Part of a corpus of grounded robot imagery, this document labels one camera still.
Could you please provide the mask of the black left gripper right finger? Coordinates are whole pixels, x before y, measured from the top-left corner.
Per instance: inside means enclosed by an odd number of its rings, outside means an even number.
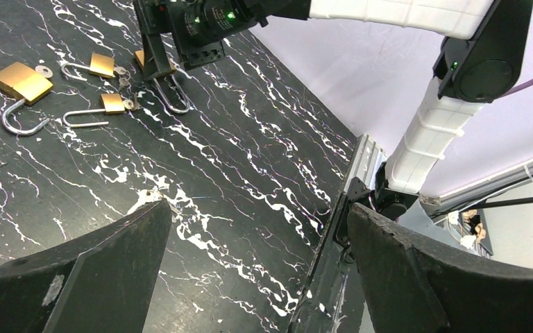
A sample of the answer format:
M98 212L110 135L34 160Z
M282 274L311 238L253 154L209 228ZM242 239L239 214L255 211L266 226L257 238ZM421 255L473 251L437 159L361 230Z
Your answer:
M347 224L376 332L533 332L533 269L458 250L358 203Z

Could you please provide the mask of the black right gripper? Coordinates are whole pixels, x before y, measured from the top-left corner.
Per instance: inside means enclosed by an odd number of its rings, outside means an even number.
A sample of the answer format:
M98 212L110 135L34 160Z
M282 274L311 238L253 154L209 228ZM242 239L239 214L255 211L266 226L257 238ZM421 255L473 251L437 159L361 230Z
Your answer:
M225 57L223 39L257 24L267 15L258 1L134 1L144 50L144 80L175 72L162 36L170 34L178 63L191 70Z

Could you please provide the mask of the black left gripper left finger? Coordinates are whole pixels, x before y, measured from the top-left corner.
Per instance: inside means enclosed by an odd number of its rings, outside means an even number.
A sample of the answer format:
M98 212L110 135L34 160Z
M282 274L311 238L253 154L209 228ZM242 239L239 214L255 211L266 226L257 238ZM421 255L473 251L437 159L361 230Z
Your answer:
M0 265L0 332L141 332L170 229L159 200Z

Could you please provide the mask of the large brass padlock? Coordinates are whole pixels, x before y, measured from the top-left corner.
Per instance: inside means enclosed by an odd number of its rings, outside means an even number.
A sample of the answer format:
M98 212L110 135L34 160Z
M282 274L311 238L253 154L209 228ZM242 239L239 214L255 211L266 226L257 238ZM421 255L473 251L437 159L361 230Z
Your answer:
M2 126L8 132L18 136L28 137L38 133L49 123L49 119L42 120L31 129L23 129L11 125L8 117L23 105L34 105L52 88L53 83L48 78L21 62L14 62L0 70L0 90L15 100L1 113Z

